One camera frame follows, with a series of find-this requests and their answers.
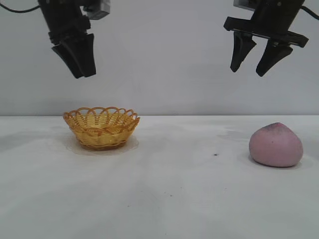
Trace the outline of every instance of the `white table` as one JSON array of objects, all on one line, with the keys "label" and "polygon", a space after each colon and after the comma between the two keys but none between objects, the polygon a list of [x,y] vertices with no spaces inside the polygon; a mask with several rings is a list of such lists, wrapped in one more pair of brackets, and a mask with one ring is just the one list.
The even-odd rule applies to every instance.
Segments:
[{"label": "white table", "polygon": [[[294,168],[249,159],[277,121],[304,143]],[[319,238],[319,117],[142,117],[107,152],[62,118],[0,118],[0,239],[164,238]]]}]

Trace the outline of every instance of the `woven basket rim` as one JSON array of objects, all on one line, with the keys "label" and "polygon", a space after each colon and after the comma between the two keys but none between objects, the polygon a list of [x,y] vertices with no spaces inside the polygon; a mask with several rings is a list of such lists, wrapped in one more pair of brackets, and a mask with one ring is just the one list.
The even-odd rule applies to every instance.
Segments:
[{"label": "woven basket rim", "polygon": [[[108,114],[121,114],[121,115],[126,115],[127,117],[130,117],[133,119],[132,122],[126,125],[115,125],[115,126],[110,126],[110,127],[105,127],[105,128],[96,128],[96,127],[89,127],[89,128],[82,128],[80,126],[72,126],[70,125],[71,121],[73,118],[80,116],[80,115],[90,115],[90,116],[100,116],[100,115],[108,115]],[[134,131],[135,127],[140,121],[140,117],[138,117],[138,114],[135,113],[133,110],[127,110],[125,108],[117,108],[117,107],[94,107],[94,108],[78,108],[77,110],[70,111],[70,112],[65,112],[63,114],[63,118],[65,122],[69,125],[69,127],[72,129],[72,131],[78,132],[78,133],[85,133],[88,136],[91,137],[96,137],[96,136],[102,136],[102,135],[120,135],[124,131]],[[119,132],[113,133],[110,129],[112,128],[118,128],[120,129]]]}]

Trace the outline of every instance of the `white wall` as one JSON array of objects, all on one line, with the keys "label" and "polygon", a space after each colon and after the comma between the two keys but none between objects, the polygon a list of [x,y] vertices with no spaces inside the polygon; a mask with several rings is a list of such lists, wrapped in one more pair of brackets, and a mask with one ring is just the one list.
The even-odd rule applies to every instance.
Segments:
[{"label": "white wall", "polygon": [[[35,0],[2,0],[29,8]],[[83,106],[133,108],[140,114],[319,114],[319,21],[300,12],[292,31],[305,49],[264,78],[256,66],[266,40],[234,74],[227,16],[249,18],[233,0],[112,0],[92,22],[98,75],[74,79],[50,49],[41,12],[0,9],[0,115],[60,115]],[[306,5],[319,12],[318,0]]]}]

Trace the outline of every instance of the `peach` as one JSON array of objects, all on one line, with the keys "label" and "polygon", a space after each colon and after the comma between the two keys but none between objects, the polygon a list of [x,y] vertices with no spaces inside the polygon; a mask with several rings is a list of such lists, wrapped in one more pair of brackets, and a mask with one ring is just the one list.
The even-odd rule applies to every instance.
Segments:
[{"label": "peach", "polygon": [[273,123],[256,131],[250,139],[252,158],[263,165],[292,167],[303,157],[301,140],[282,123]]}]

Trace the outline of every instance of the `wicker basket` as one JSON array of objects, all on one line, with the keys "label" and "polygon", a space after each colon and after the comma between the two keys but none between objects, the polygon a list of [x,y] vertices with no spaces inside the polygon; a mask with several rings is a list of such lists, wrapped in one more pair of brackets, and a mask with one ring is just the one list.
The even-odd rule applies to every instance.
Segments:
[{"label": "wicker basket", "polygon": [[65,112],[63,118],[80,144],[94,150],[123,146],[140,121],[133,110],[116,107],[80,108]]}]

